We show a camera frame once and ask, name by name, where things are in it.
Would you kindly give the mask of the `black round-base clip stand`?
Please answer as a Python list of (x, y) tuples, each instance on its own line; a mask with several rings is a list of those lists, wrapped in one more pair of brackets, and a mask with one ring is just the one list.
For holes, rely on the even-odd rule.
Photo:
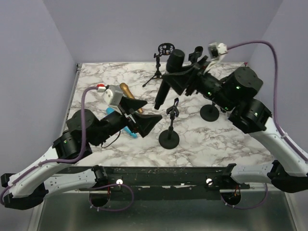
[(198, 61), (198, 58), (200, 58), (203, 54), (203, 47), (197, 46), (195, 47), (194, 51), (189, 54), (188, 61), (191, 62), (191, 64), (194, 64)]

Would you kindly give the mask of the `black microphone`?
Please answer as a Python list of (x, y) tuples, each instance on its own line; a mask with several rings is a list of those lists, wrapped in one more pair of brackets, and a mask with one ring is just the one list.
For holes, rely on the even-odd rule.
[(169, 56), (166, 64), (166, 73), (162, 75), (162, 82), (155, 98), (154, 109), (158, 110), (164, 104), (170, 90), (168, 79), (174, 74), (183, 71), (185, 53), (180, 49), (175, 49)]

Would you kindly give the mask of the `blue microphone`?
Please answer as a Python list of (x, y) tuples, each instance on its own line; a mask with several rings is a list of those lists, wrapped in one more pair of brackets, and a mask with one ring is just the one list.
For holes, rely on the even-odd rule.
[[(115, 110), (113, 109), (113, 108), (111, 108), (111, 107), (108, 107), (108, 108), (106, 108), (106, 113), (109, 115), (109, 114), (111, 114), (112, 112), (114, 112)], [(124, 127), (123, 129), (122, 129), (124, 132), (126, 132), (128, 135), (130, 135), (132, 138), (134, 138), (134, 139), (136, 139), (138, 136), (137, 136), (137, 134), (136, 133), (133, 133), (127, 126), (126, 127)]]

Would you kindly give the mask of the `gold microphone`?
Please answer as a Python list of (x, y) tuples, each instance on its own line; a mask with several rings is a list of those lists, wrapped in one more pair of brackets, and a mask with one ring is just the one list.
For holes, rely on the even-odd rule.
[[(136, 99), (136, 98), (134, 97), (134, 95), (131, 93), (131, 91), (130, 91), (130, 89), (129, 89), (129, 87), (128, 87), (128, 85), (127, 85), (126, 83), (124, 83), (124, 82), (120, 83), (119, 87), (122, 89), (123, 94), (124, 94), (124, 96), (125, 96), (126, 98), (134, 99), (134, 100), (139, 100), (139, 101), (140, 101), (140, 99)], [(127, 104), (124, 104), (124, 106), (125, 106), (125, 109), (131, 108), (131, 107), (129, 107), (129, 105), (127, 105)], [(136, 112), (138, 112), (139, 114), (143, 114), (143, 109), (142, 109), (142, 107), (140, 107), (138, 110), (136, 110)]]

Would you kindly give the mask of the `black tripod mic stand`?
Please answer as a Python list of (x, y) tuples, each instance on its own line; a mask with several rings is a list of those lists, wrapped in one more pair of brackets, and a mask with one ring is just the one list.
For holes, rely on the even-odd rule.
[(160, 79), (162, 76), (162, 73), (160, 71), (160, 59), (162, 56), (168, 56), (170, 55), (173, 51), (175, 50), (175, 46), (172, 43), (162, 43), (158, 46), (157, 51), (158, 53), (154, 53), (154, 58), (156, 60), (156, 72), (154, 73), (154, 75), (146, 82), (142, 85), (142, 87), (144, 88), (151, 80), (153, 79)]

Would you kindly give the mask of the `black round-base shock-mount stand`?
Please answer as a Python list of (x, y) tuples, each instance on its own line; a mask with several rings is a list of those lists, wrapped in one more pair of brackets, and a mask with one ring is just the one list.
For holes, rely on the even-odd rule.
[(215, 103), (207, 104), (200, 109), (200, 116), (207, 122), (214, 122), (219, 118), (219, 110), (216, 108)]

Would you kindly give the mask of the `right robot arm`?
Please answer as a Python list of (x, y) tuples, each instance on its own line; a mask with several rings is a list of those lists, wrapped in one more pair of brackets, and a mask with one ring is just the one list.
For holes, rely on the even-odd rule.
[(262, 80), (249, 67), (241, 66), (222, 79), (212, 76), (207, 57), (191, 65), (184, 65), (181, 51), (172, 53), (162, 76), (162, 83), (155, 99), (155, 109), (164, 103), (168, 92), (178, 95), (202, 94), (224, 112), (230, 113), (229, 121), (240, 131), (260, 142), (274, 160), (259, 166), (233, 165), (221, 177), (228, 189), (238, 183), (270, 183), (287, 193), (297, 193), (308, 188), (307, 154), (281, 134), (271, 111), (255, 98), (262, 87)]

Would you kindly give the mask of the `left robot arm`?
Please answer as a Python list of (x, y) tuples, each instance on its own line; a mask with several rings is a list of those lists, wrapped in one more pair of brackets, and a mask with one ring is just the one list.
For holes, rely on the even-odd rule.
[(79, 173), (60, 171), (92, 154), (99, 146), (124, 127), (146, 137), (162, 119), (161, 115), (142, 115), (137, 110), (147, 101), (122, 97), (120, 110), (102, 119), (84, 106), (67, 121), (65, 130), (37, 161), (19, 173), (1, 176), (4, 187), (0, 203), (6, 208), (27, 210), (41, 204), (48, 196), (75, 189), (102, 190), (110, 182), (103, 167), (90, 167)]

